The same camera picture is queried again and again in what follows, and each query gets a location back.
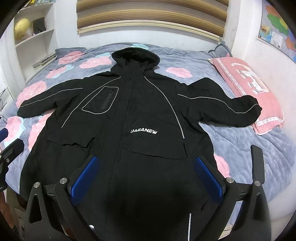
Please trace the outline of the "striped wooden headboard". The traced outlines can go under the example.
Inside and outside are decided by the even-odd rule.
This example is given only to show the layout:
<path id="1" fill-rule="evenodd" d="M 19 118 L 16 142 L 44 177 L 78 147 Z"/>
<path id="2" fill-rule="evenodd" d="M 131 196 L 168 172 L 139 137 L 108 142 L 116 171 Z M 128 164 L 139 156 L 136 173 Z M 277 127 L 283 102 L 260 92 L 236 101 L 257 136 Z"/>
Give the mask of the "striped wooden headboard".
<path id="1" fill-rule="evenodd" d="M 228 1 L 78 1 L 77 32 L 119 27 L 159 27 L 221 40 Z"/>

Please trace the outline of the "colourful wall map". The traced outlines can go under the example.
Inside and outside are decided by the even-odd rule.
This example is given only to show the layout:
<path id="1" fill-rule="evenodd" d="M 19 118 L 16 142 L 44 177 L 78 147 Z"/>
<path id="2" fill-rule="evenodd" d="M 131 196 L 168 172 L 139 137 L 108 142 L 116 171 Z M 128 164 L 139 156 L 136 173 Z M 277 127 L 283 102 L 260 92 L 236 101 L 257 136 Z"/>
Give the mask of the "colourful wall map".
<path id="1" fill-rule="evenodd" d="M 277 10 L 262 1 L 258 39 L 272 45 L 295 62 L 295 37 Z"/>

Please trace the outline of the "yellow ball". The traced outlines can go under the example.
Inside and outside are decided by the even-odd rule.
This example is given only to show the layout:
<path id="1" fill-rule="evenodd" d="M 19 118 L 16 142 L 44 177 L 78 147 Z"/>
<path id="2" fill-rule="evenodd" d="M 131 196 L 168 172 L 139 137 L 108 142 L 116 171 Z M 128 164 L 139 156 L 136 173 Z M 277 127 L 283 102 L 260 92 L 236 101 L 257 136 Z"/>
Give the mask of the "yellow ball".
<path id="1" fill-rule="evenodd" d="M 20 19 L 14 27 L 14 37 L 16 40 L 21 39 L 30 28 L 31 24 L 27 18 Z"/>

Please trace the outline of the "grey pillow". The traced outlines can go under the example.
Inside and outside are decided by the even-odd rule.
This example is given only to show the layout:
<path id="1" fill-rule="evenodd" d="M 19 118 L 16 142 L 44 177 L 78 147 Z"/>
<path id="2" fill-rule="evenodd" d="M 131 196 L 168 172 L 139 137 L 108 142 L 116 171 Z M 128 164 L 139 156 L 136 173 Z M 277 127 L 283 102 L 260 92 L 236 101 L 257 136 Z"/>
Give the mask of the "grey pillow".
<path id="1" fill-rule="evenodd" d="M 224 41 L 219 43 L 213 50 L 209 50 L 208 53 L 213 58 L 232 57 L 232 53 Z"/>

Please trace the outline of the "black hooded jacket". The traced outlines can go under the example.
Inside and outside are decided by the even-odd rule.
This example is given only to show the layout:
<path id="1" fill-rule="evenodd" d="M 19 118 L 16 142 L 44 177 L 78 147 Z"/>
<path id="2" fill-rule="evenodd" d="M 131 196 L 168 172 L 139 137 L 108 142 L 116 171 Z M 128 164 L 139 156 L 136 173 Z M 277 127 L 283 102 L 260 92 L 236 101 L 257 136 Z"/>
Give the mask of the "black hooded jacket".
<path id="1" fill-rule="evenodd" d="M 216 209 L 194 169 L 198 156 L 217 166 L 200 122 L 242 128 L 261 107 L 209 78 L 186 85 L 155 73 L 159 57 L 142 48 L 112 58 L 109 71 L 20 105 L 22 118 L 52 112 L 23 166 L 20 195 L 69 178 L 94 155 L 99 172 L 78 210 L 101 240 L 194 240 Z"/>

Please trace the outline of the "pink patterned pillow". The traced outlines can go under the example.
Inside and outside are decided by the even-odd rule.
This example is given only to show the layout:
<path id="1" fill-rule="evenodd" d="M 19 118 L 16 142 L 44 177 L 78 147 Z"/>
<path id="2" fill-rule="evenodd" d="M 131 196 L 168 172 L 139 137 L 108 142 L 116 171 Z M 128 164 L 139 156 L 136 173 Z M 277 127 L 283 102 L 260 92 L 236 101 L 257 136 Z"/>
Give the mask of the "pink patterned pillow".
<path id="1" fill-rule="evenodd" d="M 250 95 L 257 99 L 261 114 L 252 128 L 258 135 L 282 128 L 285 117 L 273 92 L 243 60 L 235 57 L 211 58 L 208 60 L 220 73 L 236 97 Z"/>

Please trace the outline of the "black picture frame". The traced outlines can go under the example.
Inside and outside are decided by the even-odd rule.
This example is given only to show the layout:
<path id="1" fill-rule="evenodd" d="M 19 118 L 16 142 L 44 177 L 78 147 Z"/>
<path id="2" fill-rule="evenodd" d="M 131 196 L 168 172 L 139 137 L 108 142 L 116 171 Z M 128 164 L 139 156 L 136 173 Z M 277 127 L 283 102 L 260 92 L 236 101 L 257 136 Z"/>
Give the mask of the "black picture frame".
<path id="1" fill-rule="evenodd" d="M 33 20 L 32 27 L 33 27 L 33 35 L 44 32 L 46 30 L 45 17 L 43 16 L 42 18 Z"/>

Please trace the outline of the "grey floral bed quilt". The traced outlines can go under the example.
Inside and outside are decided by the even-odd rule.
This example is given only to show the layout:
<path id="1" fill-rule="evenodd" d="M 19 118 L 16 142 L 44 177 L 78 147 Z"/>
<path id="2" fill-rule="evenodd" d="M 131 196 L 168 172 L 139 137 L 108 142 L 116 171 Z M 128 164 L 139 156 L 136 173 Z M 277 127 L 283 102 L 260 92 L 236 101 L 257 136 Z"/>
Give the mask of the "grey floral bed quilt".
<path id="1" fill-rule="evenodd" d="M 1 147 L 5 148 L 17 138 L 22 139 L 25 144 L 24 152 L 13 161 L 6 175 L 8 185 L 15 192 L 20 189 L 20 175 L 25 160 L 48 118 L 48 114 L 27 119 L 18 117 L 17 111 L 20 104 L 61 82 L 108 71 L 115 63 L 111 54 L 132 46 L 132 43 L 120 43 L 97 48 L 57 49 L 56 59 L 41 70 L 18 97 L 6 106 L 6 110 L 1 115 L 1 128 L 7 128 L 9 135 L 1 143 Z M 134 46 L 149 50 L 160 57 L 157 73 L 185 84 L 208 77 L 219 84 L 229 97 L 234 97 L 230 87 L 208 61 L 212 58 L 208 52 L 186 51 L 140 43 Z M 274 128 L 262 136 L 257 135 L 251 127 L 231 128 L 203 124 L 202 128 L 211 138 L 219 170 L 224 175 L 230 175 L 237 182 L 250 183 L 252 180 L 251 145 L 262 149 L 265 164 L 264 192 L 268 201 L 273 200 L 293 181 L 295 144 L 280 128 Z"/>

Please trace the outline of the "white wall shelf unit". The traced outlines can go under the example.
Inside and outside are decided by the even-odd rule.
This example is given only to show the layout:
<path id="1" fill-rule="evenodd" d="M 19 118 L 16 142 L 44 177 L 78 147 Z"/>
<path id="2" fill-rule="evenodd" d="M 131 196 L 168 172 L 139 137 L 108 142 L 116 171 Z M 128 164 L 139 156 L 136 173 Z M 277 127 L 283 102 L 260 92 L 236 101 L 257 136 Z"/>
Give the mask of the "white wall shelf unit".
<path id="1" fill-rule="evenodd" d="M 33 35 L 32 21 L 45 17 L 46 30 Z M 30 21 L 30 28 L 19 40 L 14 37 L 15 24 L 22 18 Z M 28 83 L 46 65 L 33 68 L 33 65 L 44 58 L 55 54 L 58 48 L 55 31 L 55 3 L 42 2 L 20 9 L 9 23 L 3 34 L 4 46 L 8 55 L 8 62 L 17 81 Z"/>

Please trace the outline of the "books on lower shelf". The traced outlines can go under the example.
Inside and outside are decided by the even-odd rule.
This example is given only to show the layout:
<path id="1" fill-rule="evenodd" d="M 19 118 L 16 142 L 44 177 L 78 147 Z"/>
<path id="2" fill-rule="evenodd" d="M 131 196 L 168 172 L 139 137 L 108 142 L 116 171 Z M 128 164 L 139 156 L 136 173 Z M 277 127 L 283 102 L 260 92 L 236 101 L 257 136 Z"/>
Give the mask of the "books on lower shelf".
<path id="1" fill-rule="evenodd" d="M 44 65 L 47 64 L 48 62 L 50 62 L 50 61 L 56 59 L 56 57 L 57 57 L 57 54 L 53 54 L 53 55 L 51 55 L 51 56 L 48 56 L 48 57 L 44 58 L 43 60 L 41 60 L 41 61 L 35 63 L 35 64 L 33 65 L 33 68 L 38 68 L 38 67 L 40 67 L 40 66 L 44 66 Z"/>

